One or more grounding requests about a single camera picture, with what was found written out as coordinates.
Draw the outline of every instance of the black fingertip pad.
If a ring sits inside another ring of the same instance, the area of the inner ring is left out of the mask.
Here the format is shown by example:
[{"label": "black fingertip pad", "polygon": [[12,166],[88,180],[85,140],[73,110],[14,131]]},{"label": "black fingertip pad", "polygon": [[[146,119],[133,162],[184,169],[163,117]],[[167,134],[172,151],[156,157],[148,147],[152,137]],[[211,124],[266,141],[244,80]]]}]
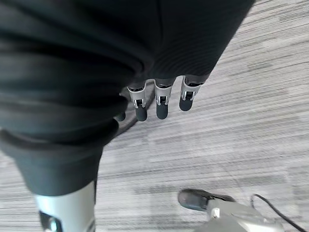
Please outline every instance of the black fingertip pad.
[{"label": "black fingertip pad", "polygon": [[126,118],[125,112],[123,112],[123,113],[121,113],[121,114],[118,114],[118,115],[115,117],[115,119],[116,119],[118,122],[124,121],[125,118]]},{"label": "black fingertip pad", "polygon": [[178,193],[178,202],[182,207],[198,211],[205,211],[206,200],[191,189],[184,189]]},{"label": "black fingertip pad", "polygon": [[180,97],[179,107],[182,111],[188,111],[192,107],[193,101],[190,99],[186,99],[185,101]]},{"label": "black fingertip pad", "polygon": [[156,105],[156,115],[159,119],[167,118],[169,113],[169,106],[161,103],[161,105]]},{"label": "black fingertip pad", "polygon": [[141,105],[138,108],[135,108],[136,118],[138,121],[145,121],[147,119],[147,109]]}]

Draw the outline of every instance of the white robot part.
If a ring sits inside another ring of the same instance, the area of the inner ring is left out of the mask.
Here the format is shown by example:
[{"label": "white robot part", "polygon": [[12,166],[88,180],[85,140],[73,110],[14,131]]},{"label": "white robot part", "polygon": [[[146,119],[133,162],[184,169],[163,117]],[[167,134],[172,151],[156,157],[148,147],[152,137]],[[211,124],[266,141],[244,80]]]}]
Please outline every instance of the white robot part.
[{"label": "white robot part", "polygon": [[94,232],[95,188],[84,188],[63,196],[35,195],[45,232]]}]

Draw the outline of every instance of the metal bracket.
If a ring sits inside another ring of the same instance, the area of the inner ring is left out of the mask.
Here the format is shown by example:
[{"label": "metal bracket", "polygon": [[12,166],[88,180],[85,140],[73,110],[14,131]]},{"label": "metal bracket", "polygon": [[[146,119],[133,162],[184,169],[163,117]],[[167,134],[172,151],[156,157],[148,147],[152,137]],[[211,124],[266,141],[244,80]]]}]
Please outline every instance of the metal bracket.
[{"label": "metal bracket", "polygon": [[133,91],[129,89],[129,87],[127,87],[127,89],[130,93],[130,97],[134,104],[134,107],[138,109],[139,105],[141,105],[143,108],[145,108],[146,107],[146,83],[145,83],[144,88],[140,91]]},{"label": "metal bracket", "polygon": [[211,216],[212,216],[214,219],[220,218],[220,209],[219,209],[219,208],[213,208],[213,209],[211,210]]},{"label": "metal bracket", "polygon": [[167,88],[160,88],[156,84],[154,85],[154,92],[155,92],[155,100],[158,105],[161,105],[161,99],[160,97],[166,97],[164,104],[168,105],[170,93],[172,91],[172,86]]},{"label": "metal bracket", "polygon": [[182,90],[181,90],[181,97],[182,100],[186,100],[188,97],[188,94],[191,93],[190,100],[193,101],[194,97],[198,93],[198,90],[200,89],[201,85],[199,86],[188,86],[185,82],[185,76],[183,76],[183,82],[182,82]]}]

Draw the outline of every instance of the black fabric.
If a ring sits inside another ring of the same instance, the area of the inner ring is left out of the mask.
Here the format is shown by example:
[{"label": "black fabric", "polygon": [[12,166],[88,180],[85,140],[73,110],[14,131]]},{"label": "black fabric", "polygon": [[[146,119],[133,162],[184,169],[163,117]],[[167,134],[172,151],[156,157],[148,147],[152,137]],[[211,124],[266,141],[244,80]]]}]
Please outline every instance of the black fabric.
[{"label": "black fabric", "polygon": [[156,78],[155,84],[158,87],[169,87],[169,86],[172,86],[174,84],[175,80],[176,80],[176,77],[169,78],[169,79],[158,79],[158,78]]},{"label": "black fabric", "polygon": [[61,195],[95,179],[85,159],[98,166],[115,134],[121,89],[209,74],[252,4],[0,0],[0,146],[30,190]]},{"label": "black fabric", "polygon": [[208,77],[209,77],[209,74],[204,75],[204,76],[186,75],[185,83],[189,86],[198,86],[198,85],[205,83]]}]

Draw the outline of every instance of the wire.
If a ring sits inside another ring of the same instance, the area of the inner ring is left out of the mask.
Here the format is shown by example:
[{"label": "wire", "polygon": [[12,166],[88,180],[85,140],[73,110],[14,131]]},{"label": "wire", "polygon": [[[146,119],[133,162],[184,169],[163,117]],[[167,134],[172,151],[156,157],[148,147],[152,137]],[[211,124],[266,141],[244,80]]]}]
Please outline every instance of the wire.
[{"label": "wire", "polygon": [[289,223],[290,225],[292,225],[293,227],[295,227],[296,229],[298,229],[301,232],[307,232],[305,229],[301,228],[300,226],[298,226],[295,222],[293,222],[291,219],[289,219],[287,216],[285,216],[284,214],[282,214],[278,209],[276,209],[276,207],[274,207],[274,205],[272,203],[269,202],[269,200],[267,200],[266,198],[260,196],[259,194],[253,194],[251,196],[250,202],[251,202],[251,207],[253,209],[255,209],[254,207],[254,200],[253,198],[258,197],[261,200],[263,200],[264,202],[266,202],[270,208],[272,208],[281,218],[283,218],[287,223]]}]

